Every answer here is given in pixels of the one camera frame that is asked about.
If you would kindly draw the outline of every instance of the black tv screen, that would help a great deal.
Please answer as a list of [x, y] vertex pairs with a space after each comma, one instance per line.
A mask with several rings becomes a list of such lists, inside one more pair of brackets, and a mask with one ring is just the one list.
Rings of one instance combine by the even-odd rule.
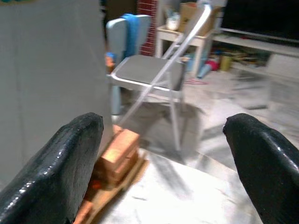
[[299, 41], [299, 0], [228, 0], [221, 27]]

